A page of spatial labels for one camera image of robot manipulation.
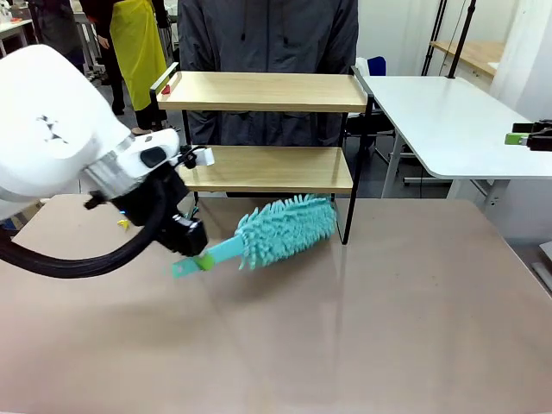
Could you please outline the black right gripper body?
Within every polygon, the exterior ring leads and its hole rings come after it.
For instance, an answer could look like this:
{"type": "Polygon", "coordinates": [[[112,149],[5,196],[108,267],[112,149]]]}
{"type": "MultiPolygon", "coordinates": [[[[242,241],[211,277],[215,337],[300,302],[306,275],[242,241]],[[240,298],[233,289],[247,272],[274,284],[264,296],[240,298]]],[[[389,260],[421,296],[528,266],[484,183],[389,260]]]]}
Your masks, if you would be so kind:
{"type": "Polygon", "coordinates": [[[529,132],[525,146],[531,151],[552,151],[552,123],[550,120],[535,122],[529,132]]]}

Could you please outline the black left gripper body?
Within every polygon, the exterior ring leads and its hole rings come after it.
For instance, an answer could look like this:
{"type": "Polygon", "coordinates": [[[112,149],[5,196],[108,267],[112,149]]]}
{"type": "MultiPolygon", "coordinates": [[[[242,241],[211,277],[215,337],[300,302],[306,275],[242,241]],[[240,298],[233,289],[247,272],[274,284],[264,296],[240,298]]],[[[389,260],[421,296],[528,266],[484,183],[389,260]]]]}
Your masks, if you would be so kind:
{"type": "Polygon", "coordinates": [[[182,255],[202,253],[208,236],[201,220],[186,218],[178,204],[189,193],[174,170],[155,170],[134,190],[114,199],[114,205],[141,228],[135,248],[143,250],[158,242],[182,255]]]}

